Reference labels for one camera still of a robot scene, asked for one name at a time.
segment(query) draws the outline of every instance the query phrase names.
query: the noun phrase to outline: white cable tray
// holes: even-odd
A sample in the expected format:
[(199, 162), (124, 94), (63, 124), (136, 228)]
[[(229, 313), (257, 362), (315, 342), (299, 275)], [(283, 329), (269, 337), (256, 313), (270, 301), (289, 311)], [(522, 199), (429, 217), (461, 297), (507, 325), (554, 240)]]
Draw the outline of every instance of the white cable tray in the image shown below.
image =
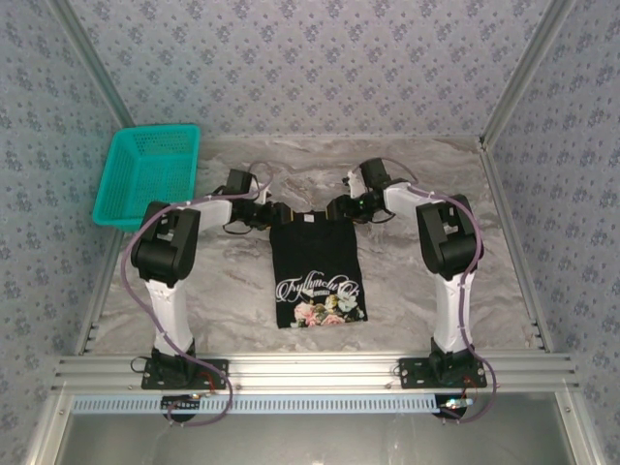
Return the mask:
[[(202, 398), (173, 413), (217, 414), (228, 396)], [(161, 395), (77, 395), (74, 414), (162, 414)], [(434, 394), (238, 395), (231, 414), (421, 414), (437, 413)]]

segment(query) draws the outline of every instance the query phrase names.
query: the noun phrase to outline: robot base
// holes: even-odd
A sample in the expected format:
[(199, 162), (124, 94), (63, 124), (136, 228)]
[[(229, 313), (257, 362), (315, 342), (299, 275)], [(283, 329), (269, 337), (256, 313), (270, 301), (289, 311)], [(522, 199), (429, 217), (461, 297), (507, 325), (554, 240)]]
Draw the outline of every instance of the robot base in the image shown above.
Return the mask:
[(431, 351), (428, 358), (398, 360), (403, 389), (486, 388), (484, 366), (467, 349), (444, 354), (431, 339)]
[[(194, 343), (187, 351), (195, 355)], [(229, 361), (222, 358), (203, 359), (228, 375)], [(182, 356), (168, 356), (153, 349), (151, 358), (144, 365), (142, 374), (144, 390), (225, 390), (226, 383), (215, 373), (209, 372)]]

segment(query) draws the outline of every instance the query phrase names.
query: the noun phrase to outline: teal plastic basket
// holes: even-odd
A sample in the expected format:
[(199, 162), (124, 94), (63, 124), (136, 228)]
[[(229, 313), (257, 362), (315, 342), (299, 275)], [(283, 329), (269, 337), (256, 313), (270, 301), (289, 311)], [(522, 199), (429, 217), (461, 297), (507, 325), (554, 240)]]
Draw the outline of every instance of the teal plastic basket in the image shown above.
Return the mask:
[(193, 124), (143, 126), (117, 132), (93, 210), (98, 225), (140, 228), (153, 201), (194, 196), (201, 129)]

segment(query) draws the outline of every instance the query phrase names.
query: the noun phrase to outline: gray marble surface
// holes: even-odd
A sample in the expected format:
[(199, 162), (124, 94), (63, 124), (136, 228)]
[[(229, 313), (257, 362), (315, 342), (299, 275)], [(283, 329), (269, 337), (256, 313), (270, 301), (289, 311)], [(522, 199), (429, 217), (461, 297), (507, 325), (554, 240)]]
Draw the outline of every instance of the gray marble surface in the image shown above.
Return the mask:
[[(268, 161), (275, 171), (274, 201), (297, 211), (322, 209), (346, 193), (341, 179), (368, 158), (406, 163), (420, 186), (468, 197), (483, 231), (485, 256), (472, 290), (472, 334), (478, 348), (534, 346), (527, 311), (473, 139), (226, 139), (201, 145), (197, 195), (225, 182), (230, 168)], [(392, 175), (405, 176), (387, 164)], [(263, 167), (257, 167), (265, 179)], [(232, 225), (243, 229), (244, 226)], [(425, 350), (435, 321), (435, 288), (419, 251), (418, 227), (394, 219), (356, 227), (368, 322), (278, 329), (268, 232), (245, 236), (201, 234), (188, 278), (191, 328), (199, 352)], [(148, 293), (128, 270), (142, 298)], [(154, 330), (114, 272), (94, 345), (97, 354), (150, 350)]]

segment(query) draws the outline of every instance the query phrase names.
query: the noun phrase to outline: patterned wallpaper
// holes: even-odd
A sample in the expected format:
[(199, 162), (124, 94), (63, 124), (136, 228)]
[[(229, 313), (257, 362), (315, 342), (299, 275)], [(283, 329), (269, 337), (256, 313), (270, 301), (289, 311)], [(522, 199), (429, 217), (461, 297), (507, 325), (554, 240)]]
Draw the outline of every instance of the patterned wallpaper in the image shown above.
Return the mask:
[(480, 134), (548, 0), (72, 0), (137, 124)]
[(44, 0), (0, 2), (0, 463), (21, 463), (76, 343), (107, 232), (91, 207), (108, 108)]
[(578, 0), (493, 149), (558, 351), (620, 463), (620, 3)]

